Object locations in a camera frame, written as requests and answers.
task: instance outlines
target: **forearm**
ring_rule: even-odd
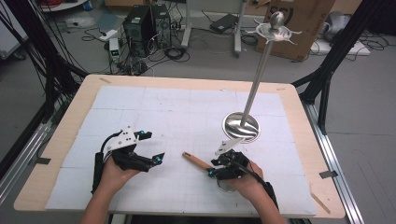
[[[256,195],[256,197],[251,199],[250,202],[259,213],[262,224],[285,223],[274,202],[264,189],[258,195]]]
[[[105,223],[113,195],[113,193],[105,192],[98,188],[92,195],[79,224]]]

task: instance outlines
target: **cardboard box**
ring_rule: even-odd
[[[264,22],[269,22],[272,14],[281,11],[285,15],[285,26],[295,32],[291,41],[275,42],[272,55],[296,61],[304,60],[318,36],[323,22],[332,9],[335,0],[272,0],[265,14]],[[263,52],[265,38],[259,37],[256,50]]]
[[[149,0],[105,0],[107,7],[132,7],[134,5],[149,6]]]

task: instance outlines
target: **white paper sheet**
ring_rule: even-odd
[[[110,210],[121,213],[257,216],[237,192],[221,191],[216,179],[186,161],[182,152],[206,161],[227,140],[221,123],[243,111],[248,92],[197,91],[104,86],[67,154],[46,209],[82,210],[91,198],[94,153],[111,134],[131,126],[153,132],[135,152],[144,157],[165,152],[163,164],[130,180],[113,198]],[[257,162],[274,186],[285,217],[316,214],[280,97],[258,93],[251,108],[262,133],[234,149]]]

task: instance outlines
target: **person's left hand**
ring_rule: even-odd
[[[110,194],[115,194],[126,184],[126,182],[128,182],[129,179],[139,173],[140,171],[131,169],[125,171],[121,170],[121,168],[114,162],[113,157],[110,156],[106,161],[98,189],[104,190]]]

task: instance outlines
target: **person's right hand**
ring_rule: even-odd
[[[263,178],[262,168],[253,161],[249,163],[247,168]],[[258,194],[266,193],[262,184],[250,174],[244,174],[241,178],[227,180],[227,183],[238,190],[238,192],[249,201],[257,197]]]

